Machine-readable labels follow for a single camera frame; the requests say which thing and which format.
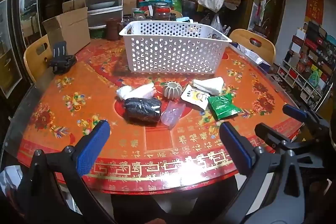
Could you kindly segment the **green foil packet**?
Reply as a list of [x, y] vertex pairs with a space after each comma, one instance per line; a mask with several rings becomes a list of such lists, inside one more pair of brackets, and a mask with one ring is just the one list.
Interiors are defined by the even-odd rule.
[[209, 97], [208, 102], [217, 121], [235, 116], [242, 112], [241, 108], [232, 103], [231, 93], [222, 96]]

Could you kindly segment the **yellow cartoon white packet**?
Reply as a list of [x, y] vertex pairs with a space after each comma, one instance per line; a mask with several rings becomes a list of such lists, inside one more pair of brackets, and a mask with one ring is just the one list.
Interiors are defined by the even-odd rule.
[[181, 100], [194, 106], [198, 106], [200, 109], [205, 111], [209, 104], [209, 97], [210, 94], [207, 92], [194, 88], [188, 84], [181, 95]]

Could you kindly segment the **white tissue pack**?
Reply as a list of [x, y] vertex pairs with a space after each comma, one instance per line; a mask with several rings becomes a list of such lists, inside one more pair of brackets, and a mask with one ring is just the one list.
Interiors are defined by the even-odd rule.
[[193, 87], [214, 96], [218, 96], [222, 92], [223, 85], [224, 85], [224, 79], [222, 79], [221, 77], [215, 77], [206, 80], [194, 79], [192, 81]]

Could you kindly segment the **black knitted fabric bundle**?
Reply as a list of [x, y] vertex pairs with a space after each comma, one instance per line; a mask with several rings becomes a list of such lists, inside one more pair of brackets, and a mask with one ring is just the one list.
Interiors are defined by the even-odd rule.
[[157, 123], [161, 118], [162, 102], [157, 98], [128, 98], [124, 102], [128, 118], [147, 123]]

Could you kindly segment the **small white bundle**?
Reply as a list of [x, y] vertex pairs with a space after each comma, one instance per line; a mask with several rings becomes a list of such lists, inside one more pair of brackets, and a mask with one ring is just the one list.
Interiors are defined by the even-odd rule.
[[125, 97], [133, 90], [133, 88], [129, 85], [124, 85], [116, 90], [116, 94], [118, 98], [123, 101]]

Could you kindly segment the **clear purple plastic pouch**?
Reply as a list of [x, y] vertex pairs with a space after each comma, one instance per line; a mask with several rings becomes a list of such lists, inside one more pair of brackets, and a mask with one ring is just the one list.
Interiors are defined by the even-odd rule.
[[186, 105], [184, 103], [178, 103], [170, 101], [161, 115], [161, 122], [172, 130], [181, 118]]

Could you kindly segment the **long white roll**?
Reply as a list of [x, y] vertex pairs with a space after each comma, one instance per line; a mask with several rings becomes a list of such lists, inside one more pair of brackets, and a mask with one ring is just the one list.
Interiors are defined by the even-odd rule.
[[123, 99], [127, 100], [129, 98], [142, 98], [142, 99], [150, 99], [154, 96], [155, 87], [153, 83], [142, 85], [131, 92], [127, 93]]

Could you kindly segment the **white ribbed round ball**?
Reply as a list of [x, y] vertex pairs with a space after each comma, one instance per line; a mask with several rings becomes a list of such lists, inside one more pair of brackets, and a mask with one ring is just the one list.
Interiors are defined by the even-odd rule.
[[182, 95], [182, 86], [174, 81], [165, 83], [163, 86], [163, 96], [168, 100], [175, 100]]

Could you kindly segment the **white cube shelf unit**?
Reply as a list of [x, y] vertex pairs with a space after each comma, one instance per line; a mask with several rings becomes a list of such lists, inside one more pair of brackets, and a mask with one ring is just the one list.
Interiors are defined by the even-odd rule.
[[319, 79], [319, 83], [314, 87], [309, 80], [285, 60], [281, 62], [277, 74], [291, 89], [296, 89], [299, 99], [314, 111], [318, 111], [329, 98], [332, 84], [326, 84], [322, 79]]

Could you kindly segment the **right wooden chair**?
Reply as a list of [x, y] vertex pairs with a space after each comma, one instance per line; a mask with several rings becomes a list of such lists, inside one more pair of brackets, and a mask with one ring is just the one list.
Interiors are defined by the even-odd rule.
[[235, 29], [229, 35], [234, 42], [246, 49], [258, 54], [269, 65], [272, 65], [276, 57], [276, 48], [268, 39], [245, 29]]

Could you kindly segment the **wooden chair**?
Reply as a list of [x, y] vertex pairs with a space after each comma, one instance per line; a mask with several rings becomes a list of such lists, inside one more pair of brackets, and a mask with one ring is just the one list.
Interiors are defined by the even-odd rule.
[[258, 54], [269, 65], [272, 65], [276, 57], [276, 48], [268, 39], [245, 29], [235, 29], [229, 35], [234, 42], [246, 49]]
[[49, 68], [49, 62], [52, 59], [52, 49], [48, 35], [41, 37], [28, 46], [23, 59], [31, 80], [36, 83]]

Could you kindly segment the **red floral tablecloth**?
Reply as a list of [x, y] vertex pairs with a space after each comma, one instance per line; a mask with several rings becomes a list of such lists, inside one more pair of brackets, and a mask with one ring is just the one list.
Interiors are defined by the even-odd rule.
[[84, 180], [107, 193], [170, 193], [206, 186], [237, 170], [219, 138], [220, 122], [210, 111], [186, 106], [173, 128], [143, 125], [125, 118], [116, 91], [154, 84], [162, 99], [165, 83], [186, 86], [190, 76], [137, 75], [127, 67], [123, 42], [94, 40], [77, 54], [77, 63], [53, 79], [28, 119], [17, 159], [29, 165], [33, 153], [75, 145], [102, 119], [111, 134]]

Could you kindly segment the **black phone stand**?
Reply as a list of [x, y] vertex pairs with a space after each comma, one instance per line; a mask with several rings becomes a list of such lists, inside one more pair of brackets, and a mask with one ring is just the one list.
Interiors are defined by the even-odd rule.
[[52, 58], [49, 67], [55, 75], [67, 73], [77, 62], [75, 55], [67, 53], [67, 42], [57, 42], [52, 48]]

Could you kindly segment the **left wooden chair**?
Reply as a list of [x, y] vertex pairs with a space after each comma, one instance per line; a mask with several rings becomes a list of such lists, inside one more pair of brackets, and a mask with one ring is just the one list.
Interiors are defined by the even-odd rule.
[[49, 62], [52, 59], [52, 49], [48, 35], [41, 37], [28, 46], [23, 59], [31, 80], [36, 83], [49, 68]]

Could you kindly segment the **white perforated plastic basket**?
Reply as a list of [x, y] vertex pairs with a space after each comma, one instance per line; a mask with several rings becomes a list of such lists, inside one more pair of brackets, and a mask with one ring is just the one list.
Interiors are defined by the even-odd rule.
[[120, 31], [133, 73], [212, 75], [232, 40], [211, 26], [176, 21], [132, 21]]

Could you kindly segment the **brown cardboard box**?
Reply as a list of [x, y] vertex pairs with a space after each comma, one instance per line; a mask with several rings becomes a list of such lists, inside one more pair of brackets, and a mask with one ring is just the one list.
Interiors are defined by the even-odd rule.
[[88, 28], [87, 8], [69, 11], [51, 19], [42, 25], [46, 30], [51, 48], [58, 42], [65, 41], [67, 53], [75, 55], [91, 41]]

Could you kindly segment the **brown ceramic mug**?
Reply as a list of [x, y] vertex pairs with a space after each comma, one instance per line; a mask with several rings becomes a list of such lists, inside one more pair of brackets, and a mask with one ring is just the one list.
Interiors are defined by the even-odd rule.
[[120, 39], [120, 31], [123, 29], [121, 18], [108, 19], [106, 21], [106, 39], [116, 41]]

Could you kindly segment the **red lid glass jar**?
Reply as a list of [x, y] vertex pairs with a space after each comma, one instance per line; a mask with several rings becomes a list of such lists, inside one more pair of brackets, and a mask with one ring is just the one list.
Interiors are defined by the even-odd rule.
[[169, 21], [171, 9], [168, 3], [165, 2], [156, 2], [154, 4], [154, 19], [161, 21]]

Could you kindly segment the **red wall poster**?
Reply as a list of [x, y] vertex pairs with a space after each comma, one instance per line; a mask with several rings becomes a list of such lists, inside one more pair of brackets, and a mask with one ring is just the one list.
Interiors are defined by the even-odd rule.
[[318, 25], [323, 23], [324, 0], [306, 0], [305, 21], [315, 21]]

